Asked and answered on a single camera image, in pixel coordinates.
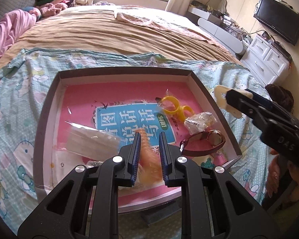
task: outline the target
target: patterned blanket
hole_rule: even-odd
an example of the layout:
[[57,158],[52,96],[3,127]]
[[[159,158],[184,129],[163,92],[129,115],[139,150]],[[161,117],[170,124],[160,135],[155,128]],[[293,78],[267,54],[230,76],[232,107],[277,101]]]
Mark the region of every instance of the patterned blanket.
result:
[[[249,71],[229,62],[174,61],[148,53],[123,56],[82,50],[31,49],[21,52],[0,70],[0,216],[17,232],[20,224],[36,207],[32,161],[37,123],[52,80],[58,71],[78,68],[144,66],[192,70],[213,94],[218,84],[232,88],[249,88],[269,97]],[[260,131],[244,116],[235,119],[223,111],[243,152],[242,159],[232,167],[232,175],[258,201],[265,192],[265,179],[270,163],[269,149],[259,140]],[[135,214],[120,218],[124,238],[145,238],[155,233],[151,229],[135,229],[126,220]],[[180,235],[180,220],[173,218],[160,225],[171,229],[161,238]]]

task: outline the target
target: tv screen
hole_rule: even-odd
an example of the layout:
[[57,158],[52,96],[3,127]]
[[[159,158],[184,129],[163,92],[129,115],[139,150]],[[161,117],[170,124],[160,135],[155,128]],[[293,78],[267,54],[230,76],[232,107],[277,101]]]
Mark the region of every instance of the tv screen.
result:
[[276,0],[260,0],[254,17],[296,45],[299,39],[299,14]]

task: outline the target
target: white dresser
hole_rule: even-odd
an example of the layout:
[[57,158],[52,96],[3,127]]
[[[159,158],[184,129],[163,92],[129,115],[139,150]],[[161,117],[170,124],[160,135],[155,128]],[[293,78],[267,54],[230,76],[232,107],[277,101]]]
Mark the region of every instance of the white dresser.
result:
[[281,85],[290,73],[289,61],[261,36],[256,35],[241,62],[264,87]]

